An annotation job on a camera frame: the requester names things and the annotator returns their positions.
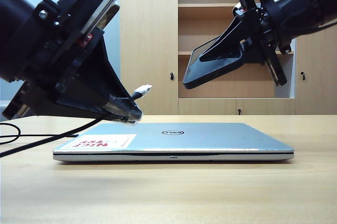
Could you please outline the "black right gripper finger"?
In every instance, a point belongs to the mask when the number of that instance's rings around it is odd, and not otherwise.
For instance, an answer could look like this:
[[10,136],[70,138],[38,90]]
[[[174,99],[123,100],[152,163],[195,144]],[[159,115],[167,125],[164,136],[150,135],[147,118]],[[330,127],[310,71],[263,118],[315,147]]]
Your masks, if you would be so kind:
[[265,57],[259,40],[248,38],[241,43],[241,46],[245,63],[264,65]]
[[244,15],[235,16],[229,27],[200,54],[200,61],[208,62],[222,58],[239,58],[242,41],[252,35],[250,20]]

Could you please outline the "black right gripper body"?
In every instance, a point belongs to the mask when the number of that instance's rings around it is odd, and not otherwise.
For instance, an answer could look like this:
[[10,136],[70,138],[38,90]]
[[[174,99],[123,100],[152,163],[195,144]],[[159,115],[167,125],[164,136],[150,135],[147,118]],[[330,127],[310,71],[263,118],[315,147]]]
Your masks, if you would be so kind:
[[244,15],[249,18],[252,35],[250,38],[259,40],[265,57],[264,64],[268,67],[275,84],[285,85],[286,75],[276,55],[278,36],[276,34],[276,21],[279,17],[273,0],[260,0],[257,6],[255,0],[239,0],[233,8],[233,16]]

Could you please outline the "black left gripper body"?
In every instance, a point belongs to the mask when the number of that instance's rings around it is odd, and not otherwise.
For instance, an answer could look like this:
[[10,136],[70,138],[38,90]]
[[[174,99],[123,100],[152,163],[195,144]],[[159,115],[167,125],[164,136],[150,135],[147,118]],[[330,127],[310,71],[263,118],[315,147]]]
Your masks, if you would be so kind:
[[3,111],[7,119],[35,115],[28,88],[54,87],[86,47],[94,29],[103,30],[118,12],[116,0],[2,0],[2,79],[23,85]]

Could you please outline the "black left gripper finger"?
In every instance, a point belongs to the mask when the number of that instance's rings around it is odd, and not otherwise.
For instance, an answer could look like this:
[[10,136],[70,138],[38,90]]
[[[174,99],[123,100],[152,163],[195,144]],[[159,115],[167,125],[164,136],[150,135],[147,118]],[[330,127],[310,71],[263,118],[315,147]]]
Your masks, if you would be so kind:
[[69,84],[54,87],[31,85],[28,107],[38,116],[99,118],[123,123],[138,121],[138,106],[121,84]]
[[[93,38],[86,47],[79,47],[83,55],[74,58],[70,67],[64,72],[56,84],[56,89],[62,91],[69,84],[121,84],[113,67],[108,61],[103,30],[94,29]],[[138,116],[142,111],[138,107]]]

